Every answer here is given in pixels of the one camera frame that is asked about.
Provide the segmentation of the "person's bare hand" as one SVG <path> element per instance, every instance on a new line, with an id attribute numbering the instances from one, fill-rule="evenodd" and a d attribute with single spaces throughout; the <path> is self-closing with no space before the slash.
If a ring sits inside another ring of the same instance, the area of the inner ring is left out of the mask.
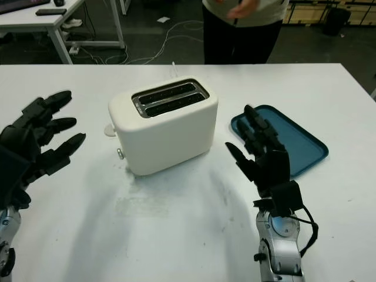
<path id="1" fill-rule="evenodd" d="M 245 18 L 256 11 L 258 6 L 258 0 L 242 0 L 234 8 L 228 11 L 227 17 L 229 19 Z"/>

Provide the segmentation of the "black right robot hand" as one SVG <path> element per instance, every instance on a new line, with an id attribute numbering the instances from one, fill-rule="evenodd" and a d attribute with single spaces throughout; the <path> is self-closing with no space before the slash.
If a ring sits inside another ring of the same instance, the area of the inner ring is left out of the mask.
<path id="1" fill-rule="evenodd" d="M 261 198 L 271 196 L 271 188 L 290 181 L 290 161 L 285 146 L 279 141 L 273 125 L 250 105 L 244 107 L 247 122 L 237 121 L 244 147 L 254 160 L 247 159 L 230 142 L 225 145 L 236 160 L 236 165 L 253 182 Z"/>

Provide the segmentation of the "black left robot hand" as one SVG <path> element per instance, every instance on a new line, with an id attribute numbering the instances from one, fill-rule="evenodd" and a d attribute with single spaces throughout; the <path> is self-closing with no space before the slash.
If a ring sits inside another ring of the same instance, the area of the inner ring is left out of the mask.
<path id="1" fill-rule="evenodd" d="M 44 175 L 52 175 L 67 166 L 70 156 L 86 138 L 78 133 L 63 142 L 57 149 L 45 152 L 58 133 L 76 125 L 74 117 L 54 119 L 72 99 L 72 93 L 64 90 L 44 98 L 36 98 L 22 110 L 21 116 L 1 132 L 1 208 L 14 206 L 28 208 L 31 198 L 26 188 Z"/>

